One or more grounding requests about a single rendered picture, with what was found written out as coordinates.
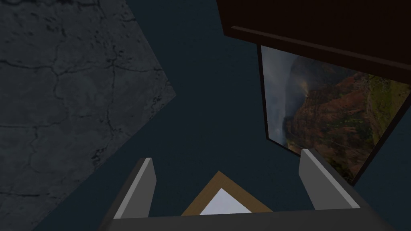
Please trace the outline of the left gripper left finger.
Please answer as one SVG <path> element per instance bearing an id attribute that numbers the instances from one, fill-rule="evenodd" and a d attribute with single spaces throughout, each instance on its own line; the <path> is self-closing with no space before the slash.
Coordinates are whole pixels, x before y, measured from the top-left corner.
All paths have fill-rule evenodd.
<path id="1" fill-rule="evenodd" d="M 156 182 L 152 158 L 141 158 L 117 194 L 107 213 L 108 218 L 147 218 Z"/>

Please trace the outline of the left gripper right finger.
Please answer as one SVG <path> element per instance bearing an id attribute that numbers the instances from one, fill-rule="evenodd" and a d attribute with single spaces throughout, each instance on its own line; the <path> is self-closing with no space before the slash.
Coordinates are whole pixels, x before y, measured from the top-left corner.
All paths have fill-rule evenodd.
<path id="1" fill-rule="evenodd" d="M 315 210 L 359 209 L 369 204 L 315 149 L 302 149 L 299 177 Z"/>

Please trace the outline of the dark-framed landscape picture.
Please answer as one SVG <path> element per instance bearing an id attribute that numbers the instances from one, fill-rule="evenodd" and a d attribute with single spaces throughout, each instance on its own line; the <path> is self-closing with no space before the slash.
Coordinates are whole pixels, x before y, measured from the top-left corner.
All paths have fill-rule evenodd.
<path id="1" fill-rule="evenodd" d="M 257 46 L 266 138 L 314 149 L 355 185 L 411 107 L 411 85 Z"/>

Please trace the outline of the tan-framed white picture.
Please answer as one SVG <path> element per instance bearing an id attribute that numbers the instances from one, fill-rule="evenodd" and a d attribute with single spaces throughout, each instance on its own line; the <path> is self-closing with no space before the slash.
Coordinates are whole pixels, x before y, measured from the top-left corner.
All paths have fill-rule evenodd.
<path id="1" fill-rule="evenodd" d="M 266 213 L 266 205 L 218 171 L 182 213 L 183 216 Z"/>

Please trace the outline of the dark brown cupboard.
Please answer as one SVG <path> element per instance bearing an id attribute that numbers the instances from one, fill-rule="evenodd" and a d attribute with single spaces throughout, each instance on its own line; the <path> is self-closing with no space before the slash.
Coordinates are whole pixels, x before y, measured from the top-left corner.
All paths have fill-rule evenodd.
<path id="1" fill-rule="evenodd" d="M 224 35 L 411 84 L 411 0 L 216 0 Z"/>

